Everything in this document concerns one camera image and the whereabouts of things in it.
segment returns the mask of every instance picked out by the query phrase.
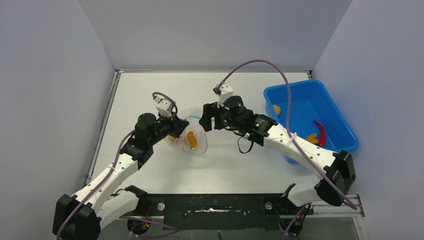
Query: white table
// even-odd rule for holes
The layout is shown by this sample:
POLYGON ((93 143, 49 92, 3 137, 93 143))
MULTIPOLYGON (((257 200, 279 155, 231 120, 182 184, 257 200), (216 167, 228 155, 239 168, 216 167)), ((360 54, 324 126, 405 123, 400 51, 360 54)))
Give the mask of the white table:
MULTIPOLYGON (((305 72, 287 73, 290 82, 308 79, 305 72)), ((95 161, 93 177, 110 164, 122 138, 143 113, 157 114, 152 92, 173 98, 180 110, 213 103, 212 91, 224 72, 122 73, 95 161)), ((265 88, 284 83, 279 73, 235 73, 227 81, 254 113, 266 114, 265 88)), ((151 194, 181 193, 282 193, 292 183, 316 177, 300 164, 289 164, 278 152, 253 146, 248 154, 238 151, 238 136, 224 130, 207 133, 208 150, 195 156, 159 142, 150 160, 122 185, 137 186, 151 194)), ((250 144, 240 141, 246 149, 250 144)))

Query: gray wall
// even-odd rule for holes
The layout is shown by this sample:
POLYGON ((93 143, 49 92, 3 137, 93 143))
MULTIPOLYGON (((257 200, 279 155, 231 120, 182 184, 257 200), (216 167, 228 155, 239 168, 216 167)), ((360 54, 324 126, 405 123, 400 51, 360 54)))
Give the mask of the gray wall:
POLYGON ((353 0, 313 72, 356 132, 370 239, 422 239, 424 1, 353 0))
POLYGON ((315 66, 351 1, 79 0, 116 69, 209 70, 266 58, 302 71, 315 66))
POLYGON ((83 185, 114 70, 77 0, 0 2, 0 239, 54 239, 83 185))

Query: blue plastic tray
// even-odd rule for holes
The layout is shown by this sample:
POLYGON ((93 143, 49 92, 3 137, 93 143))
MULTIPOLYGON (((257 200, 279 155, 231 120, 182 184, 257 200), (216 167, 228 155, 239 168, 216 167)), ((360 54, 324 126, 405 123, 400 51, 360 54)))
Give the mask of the blue plastic tray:
MULTIPOLYGON (((330 94, 323 83, 312 79, 290 83, 291 111, 290 130, 298 136, 306 139, 309 135, 317 133, 320 139, 320 130, 314 123, 318 121, 325 129, 325 148, 335 152, 341 150, 352 151, 359 145, 359 141, 343 118, 330 94)), ((268 116, 286 127, 287 113, 287 87, 285 84, 270 86, 263 91, 266 100, 266 112, 268 116), (273 105, 281 108, 281 114, 277 116, 273 105)))

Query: wall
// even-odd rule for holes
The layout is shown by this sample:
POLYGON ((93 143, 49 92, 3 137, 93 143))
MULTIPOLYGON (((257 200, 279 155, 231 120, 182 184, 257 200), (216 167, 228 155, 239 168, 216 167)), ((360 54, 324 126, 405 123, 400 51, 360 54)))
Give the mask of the wall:
POLYGON ((83 185, 114 69, 77 0, 0 2, 0 239, 49 240, 83 185))
POLYGON ((116 69, 210 70, 265 58, 301 71, 316 65, 351 1, 79 0, 116 69))
POLYGON ((370 239, 422 239, 424 1, 353 0, 316 65, 356 132, 370 239))

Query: black strap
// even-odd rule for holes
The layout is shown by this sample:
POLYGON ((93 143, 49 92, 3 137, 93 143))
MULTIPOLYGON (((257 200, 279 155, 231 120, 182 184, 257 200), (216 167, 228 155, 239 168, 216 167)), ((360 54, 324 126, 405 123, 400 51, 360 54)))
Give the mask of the black strap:
POLYGON ((243 137, 241 136, 238 140, 237 140, 237 146, 238 146, 238 151, 241 153, 241 154, 247 154, 248 152, 250 152, 251 150, 252 150, 252 148, 253 148, 253 141, 250 141, 250 147, 249 147, 249 150, 247 150, 246 152, 243 152, 241 149, 240 149, 240 139, 242 139, 243 137))

